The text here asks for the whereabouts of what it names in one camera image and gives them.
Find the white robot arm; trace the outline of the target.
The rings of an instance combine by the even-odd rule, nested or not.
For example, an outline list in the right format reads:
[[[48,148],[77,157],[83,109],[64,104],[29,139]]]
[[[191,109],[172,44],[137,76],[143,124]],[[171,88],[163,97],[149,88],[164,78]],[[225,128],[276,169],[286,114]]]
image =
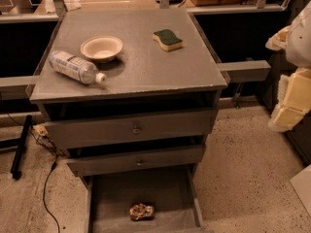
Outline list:
[[[270,50],[284,50],[286,60],[297,67],[278,82],[277,99],[268,127],[277,132],[292,130],[311,111],[311,1],[293,20],[268,39]]]

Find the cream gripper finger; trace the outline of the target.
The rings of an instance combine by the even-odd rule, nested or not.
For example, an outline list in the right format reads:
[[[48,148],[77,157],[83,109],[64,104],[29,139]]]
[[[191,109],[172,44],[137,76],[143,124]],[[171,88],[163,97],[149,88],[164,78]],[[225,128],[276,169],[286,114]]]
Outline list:
[[[276,132],[292,130],[311,111],[311,70],[297,68],[290,76],[282,75],[277,99],[268,127]]]
[[[286,26],[268,39],[265,47],[270,50],[284,50],[287,47],[289,26]]]

